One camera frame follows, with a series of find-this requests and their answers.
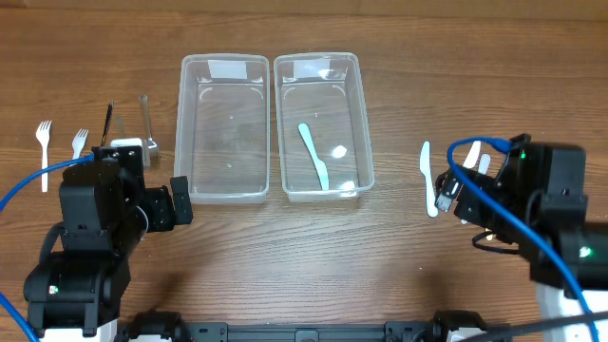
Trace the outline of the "cream yellow plastic knife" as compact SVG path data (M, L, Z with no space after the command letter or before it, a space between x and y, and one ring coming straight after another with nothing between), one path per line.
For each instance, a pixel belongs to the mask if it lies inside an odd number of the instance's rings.
M482 175L486 175L491 163L491 157L488 154L483 154L480 157L478 172Z

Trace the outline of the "white plastic knife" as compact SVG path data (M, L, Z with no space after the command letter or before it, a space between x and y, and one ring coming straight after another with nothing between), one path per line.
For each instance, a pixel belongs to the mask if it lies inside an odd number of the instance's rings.
M463 167L466 169L472 169L478 162L481 152L481 142L474 141L469 148L469 151L466 155L465 161L463 163Z
M430 218L436 218L438 216L438 208L435 206L436 198L431 176L429 141L425 141L422 145L419 157L419 169L425 180L427 215Z

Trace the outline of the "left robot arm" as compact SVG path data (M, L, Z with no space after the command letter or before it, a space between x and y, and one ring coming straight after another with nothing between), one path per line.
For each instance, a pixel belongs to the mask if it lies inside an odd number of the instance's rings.
M24 283L28 323L39 339L58 329L95 337L120 316L129 259L144 235L192 222L188 179L147 188L141 170L117 161L72 161L59 198L63 218Z

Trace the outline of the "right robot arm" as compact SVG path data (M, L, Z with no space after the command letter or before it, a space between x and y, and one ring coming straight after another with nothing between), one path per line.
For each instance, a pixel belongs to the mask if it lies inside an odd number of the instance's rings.
M504 155L502 166L488 176L448 153L434 183L435 206L482 227L474 247L528 262L541 321L487 327L469 313L440 313L427 339L509 341L539 332L546 341L606 340L607 225L586 219L584 149L533 142L528 134L466 142L492 146Z

